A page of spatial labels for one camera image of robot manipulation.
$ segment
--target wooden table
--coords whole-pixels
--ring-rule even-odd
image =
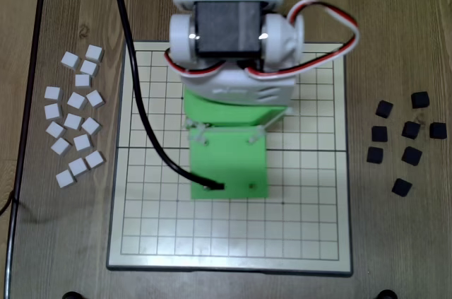
[[[282,11],[297,0],[286,0]],[[428,137],[432,121],[452,128],[451,0],[326,0],[359,21],[362,41],[347,58],[350,202],[354,275],[347,279],[213,272],[108,271],[105,267],[119,77],[124,38],[115,0],[44,0],[20,192],[12,265],[12,298],[59,298],[69,290],[87,298],[373,298],[392,288],[399,298],[452,296],[452,191],[450,139]],[[126,0],[137,40],[166,40],[172,0]],[[307,13],[307,39],[344,40],[333,21]],[[106,49],[97,88],[107,100],[83,114],[104,128],[94,144],[107,164],[67,189],[55,175],[76,157],[60,159],[44,130],[44,89],[73,89],[73,74],[59,60],[66,50],[83,55],[88,44]],[[428,90],[431,105],[412,110],[410,94]],[[374,115],[381,99],[391,118]],[[400,136],[416,119],[420,137]],[[370,127],[388,125],[382,165],[365,162]],[[418,167],[400,161],[407,145],[424,154]],[[391,193],[397,177],[414,182],[411,193]]]

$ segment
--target black cable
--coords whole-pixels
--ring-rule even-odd
[[[135,46],[133,45],[132,32],[130,29],[129,17],[127,16],[126,4],[124,3],[124,0],[117,0],[117,3],[119,15],[121,16],[122,28],[124,29],[124,37],[126,39],[127,50],[129,51],[136,107],[138,108],[138,113],[140,115],[144,129],[146,130],[146,134],[148,135],[150,142],[154,146],[155,151],[161,157],[161,159],[169,166],[169,168],[171,168],[173,171],[175,171],[182,177],[185,177],[186,179],[196,182],[198,184],[201,184],[209,189],[224,189],[225,188],[224,184],[220,184],[214,180],[207,179],[199,175],[195,175],[181,168],[173,160],[171,160],[169,156],[167,156],[162,146],[158,142],[158,139],[155,136],[152,127],[150,126],[148,116],[146,114],[143,100],[141,97],[140,78],[138,75],[138,65],[136,62]]]

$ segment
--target grid board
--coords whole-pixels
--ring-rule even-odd
[[[189,168],[179,77],[167,42],[136,42],[148,118],[172,160]],[[339,47],[306,44],[304,61]],[[188,180],[146,138],[123,61],[110,268],[351,274],[343,59],[299,76],[294,115],[267,134],[267,199],[195,200]]]

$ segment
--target white block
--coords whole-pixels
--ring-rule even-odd
[[[47,86],[45,88],[44,99],[60,101],[63,97],[63,90],[60,87]]]
[[[63,156],[71,148],[71,144],[63,138],[59,138],[50,148],[59,156]]]
[[[45,118],[47,120],[61,119],[63,117],[61,107],[57,103],[52,103],[51,105],[44,106],[44,111]]]
[[[89,45],[86,51],[86,59],[100,63],[104,56],[104,50],[101,47]]]
[[[64,122],[64,126],[67,128],[79,130],[82,121],[83,121],[82,117],[68,113],[68,116],[66,117],[66,121]]]
[[[92,117],[89,117],[82,124],[82,128],[89,134],[94,135],[101,130],[102,126],[100,126]]]
[[[91,169],[96,168],[97,166],[104,163],[104,158],[99,153],[99,151],[92,152],[90,155],[86,156],[85,160]]]
[[[85,108],[87,102],[88,100],[86,100],[84,96],[77,94],[76,92],[73,92],[68,100],[68,105],[78,110],[82,110],[83,108]]]
[[[91,87],[91,76],[86,74],[76,75],[76,87],[77,88],[90,88]]]
[[[57,139],[62,137],[66,130],[64,127],[52,121],[45,131]]]
[[[71,172],[69,170],[64,170],[63,172],[56,175],[56,180],[60,188],[69,186],[75,182]]]
[[[91,145],[90,138],[88,137],[87,134],[83,134],[73,138],[73,144],[76,145],[77,151],[83,151],[84,149],[93,147],[93,145]]]
[[[63,66],[76,70],[78,64],[80,63],[80,58],[75,54],[66,52],[63,56],[63,59],[61,59],[61,63],[63,64]]]
[[[95,77],[97,75],[98,70],[99,66],[97,64],[87,60],[82,63],[82,67],[80,68],[81,73],[87,74],[92,77]]]
[[[83,174],[84,172],[88,171],[88,167],[86,167],[85,161],[83,161],[82,158],[79,158],[69,163],[69,168],[71,169],[71,172],[74,177],[77,177],[80,174]]]
[[[100,107],[105,103],[104,99],[102,99],[102,96],[100,96],[97,90],[89,93],[86,98],[94,108]]]

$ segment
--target green gripper base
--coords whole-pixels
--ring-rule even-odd
[[[217,127],[250,127],[265,124],[281,112],[285,106],[228,105],[201,98],[187,88],[184,92],[186,116],[204,124]]]
[[[190,130],[192,137],[197,133],[198,129]],[[192,199],[268,196],[266,138],[249,144],[248,139],[255,133],[256,127],[216,128],[204,132],[207,145],[190,141],[191,171],[225,184],[224,190],[213,191],[193,182]]]

